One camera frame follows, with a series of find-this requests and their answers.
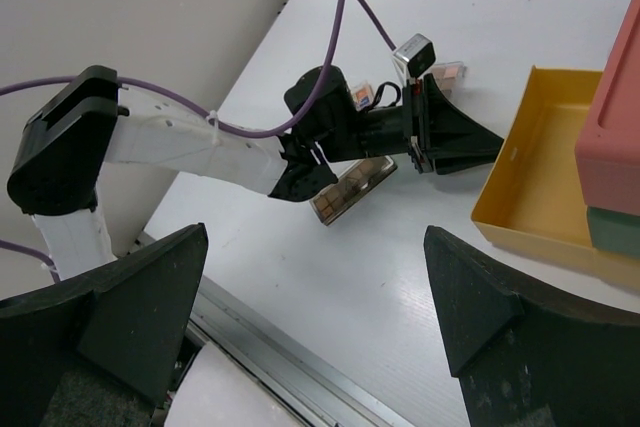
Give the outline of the brown eyeshadow palette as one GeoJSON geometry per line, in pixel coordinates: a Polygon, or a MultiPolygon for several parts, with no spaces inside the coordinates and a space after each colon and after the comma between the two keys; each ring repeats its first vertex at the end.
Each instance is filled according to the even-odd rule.
{"type": "Polygon", "coordinates": [[[310,205],[318,220],[329,226],[397,170],[389,156],[355,161],[344,169],[335,184],[321,190],[310,205]]]}

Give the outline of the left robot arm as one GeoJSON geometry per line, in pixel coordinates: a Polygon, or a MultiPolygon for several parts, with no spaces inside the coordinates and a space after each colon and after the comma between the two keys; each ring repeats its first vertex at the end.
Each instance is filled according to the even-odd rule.
{"type": "Polygon", "coordinates": [[[62,281],[114,258],[98,200],[107,163],[145,164],[305,202],[338,182],[332,165],[407,154],[419,172],[456,173],[495,161],[502,139],[457,109],[432,75],[406,82],[391,106],[358,109],[337,67],[307,72],[284,96],[291,123],[262,134],[224,125],[185,101],[92,66],[26,123],[7,182],[62,281]]]}

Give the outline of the right gripper thin right finger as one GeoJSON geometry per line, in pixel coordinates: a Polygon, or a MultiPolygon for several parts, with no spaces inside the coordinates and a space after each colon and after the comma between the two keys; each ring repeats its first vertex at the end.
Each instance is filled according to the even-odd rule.
{"type": "Polygon", "coordinates": [[[638,314],[526,275],[441,227],[427,228],[424,252],[471,425],[638,425],[638,314]]]}

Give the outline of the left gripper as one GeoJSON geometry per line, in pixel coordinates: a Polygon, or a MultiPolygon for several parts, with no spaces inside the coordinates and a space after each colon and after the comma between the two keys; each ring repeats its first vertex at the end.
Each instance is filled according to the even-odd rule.
{"type": "Polygon", "coordinates": [[[493,163],[504,139],[459,110],[434,76],[398,87],[390,106],[357,109],[342,71],[332,66],[311,108],[283,136],[283,157],[311,172],[330,163],[408,154],[420,173],[448,175],[493,163]]]}

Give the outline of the green drawer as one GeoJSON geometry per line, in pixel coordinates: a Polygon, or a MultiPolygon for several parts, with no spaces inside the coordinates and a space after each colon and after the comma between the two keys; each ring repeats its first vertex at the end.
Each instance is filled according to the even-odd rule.
{"type": "Polygon", "coordinates": [[[638,216],[589,206],[586,217],[591,243],[596,249],[639,257],[638,216]]]}

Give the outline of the pink eyeshadow palette clear case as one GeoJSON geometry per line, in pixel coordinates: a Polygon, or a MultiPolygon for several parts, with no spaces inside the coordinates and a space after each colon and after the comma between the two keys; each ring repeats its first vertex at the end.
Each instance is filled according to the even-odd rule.
{"type": "Polygon", "coordinates": [[[463,62],[437,63],[429,73],[444,96],[453,100],[464,83],[466,65],[463,62]]]}

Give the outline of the right gripper large left finger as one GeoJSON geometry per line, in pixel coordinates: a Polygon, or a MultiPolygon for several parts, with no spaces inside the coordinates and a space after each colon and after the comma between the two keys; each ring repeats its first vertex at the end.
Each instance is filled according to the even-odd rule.
{"type": "Polygon", "coordinates": [[[208,237],[185,227],[1,303],[4,426],[148,426],[166,399],[208,237]]]}

